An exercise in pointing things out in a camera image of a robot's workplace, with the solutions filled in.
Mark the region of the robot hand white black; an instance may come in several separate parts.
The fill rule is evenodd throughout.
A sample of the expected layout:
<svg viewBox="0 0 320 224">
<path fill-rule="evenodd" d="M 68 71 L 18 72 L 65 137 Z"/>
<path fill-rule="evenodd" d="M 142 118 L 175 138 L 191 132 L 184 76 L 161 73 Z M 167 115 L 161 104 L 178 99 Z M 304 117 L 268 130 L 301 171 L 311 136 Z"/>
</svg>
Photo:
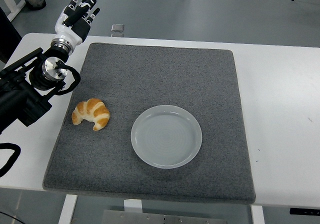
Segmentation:
<svg viewBox="0 0 320 224">
<path fill-rule="evenodd" d="M 100 9 L 97 0 L 71 0 L 62 10 L 56 24 L 58 39 L 64 39 L 73 48 L 83 43 L 91 29 L 91 24 Z"/>
</svg>

